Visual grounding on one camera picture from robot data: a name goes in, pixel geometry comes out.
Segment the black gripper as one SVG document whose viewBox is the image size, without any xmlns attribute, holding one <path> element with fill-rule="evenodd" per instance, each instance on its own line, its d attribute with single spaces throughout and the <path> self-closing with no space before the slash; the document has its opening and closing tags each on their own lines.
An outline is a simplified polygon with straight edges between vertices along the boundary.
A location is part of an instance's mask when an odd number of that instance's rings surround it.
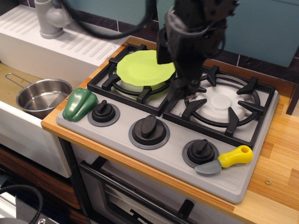
<svg viewBox="0 0 299 224">
<path fill-rule="evenodd" d="M 171 49 L 171 58 L 175 64 L 177 77 L 169 86 L 167 101 L 194 98 L 200 89 L 202 65 L 205 57 L 199 46 L 176 46 Z"/>
</svg>

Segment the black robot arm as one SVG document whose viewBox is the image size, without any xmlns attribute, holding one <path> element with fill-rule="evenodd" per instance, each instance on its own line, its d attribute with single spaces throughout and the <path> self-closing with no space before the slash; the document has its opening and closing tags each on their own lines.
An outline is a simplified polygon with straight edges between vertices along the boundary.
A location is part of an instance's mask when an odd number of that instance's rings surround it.
<svg viewBox="0 0 299 224">
<path fill-rule="evenodd" d="M 157 63 L 174 63 L 176 69 L 168 101 L 202 90 L 203 63 L 221 54 L 218 46 L 225 46 L 227 17 L 235 14 L 239 4 L 238 0 L 177 0 L 164 15 L 157 37 Z"/>
</svg>

